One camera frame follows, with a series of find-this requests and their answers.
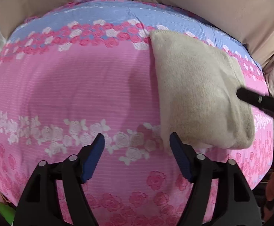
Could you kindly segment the pink blue floral bedsheet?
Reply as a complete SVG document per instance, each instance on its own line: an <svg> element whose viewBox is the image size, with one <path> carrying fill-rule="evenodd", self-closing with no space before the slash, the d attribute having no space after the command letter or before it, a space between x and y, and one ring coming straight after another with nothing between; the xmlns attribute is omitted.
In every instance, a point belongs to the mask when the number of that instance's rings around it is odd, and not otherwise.
<svg viewBox="0 0 274 226"><path fill-rule="evenodd" d="M170 30L235 57L267 92L237 40L187 11L122 0L72 2L17 27L0 53L0 193L17 204L41 160L61 162L103 134L83 185L100 225L176 225L192 185L160 139L149 33Z"/></svg>

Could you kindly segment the green object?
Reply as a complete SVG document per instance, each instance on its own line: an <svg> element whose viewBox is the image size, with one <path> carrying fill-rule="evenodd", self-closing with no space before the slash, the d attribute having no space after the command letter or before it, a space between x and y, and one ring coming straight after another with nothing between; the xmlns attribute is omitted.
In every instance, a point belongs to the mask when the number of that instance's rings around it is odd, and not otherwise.
<svg viewBox="0 0 274 226"><path fill-rule="evenodd" d="M10 224L13 225L16 210L12 207L0 202L0 214Z"/></svg>

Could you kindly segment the cream knit heart sweater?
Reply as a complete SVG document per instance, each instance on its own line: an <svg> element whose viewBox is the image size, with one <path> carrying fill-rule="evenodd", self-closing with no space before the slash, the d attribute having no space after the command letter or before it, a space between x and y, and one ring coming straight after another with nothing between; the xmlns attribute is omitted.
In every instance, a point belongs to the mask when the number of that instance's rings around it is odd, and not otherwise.
<svg viewBox="0 0 274 226"><path fill-rule="evenodd" d="M199 39L150 33L160 105L161 138L170 134L194 148L241 150L255 138L250 105L237 98L246 85L236 59Z"/></svg>

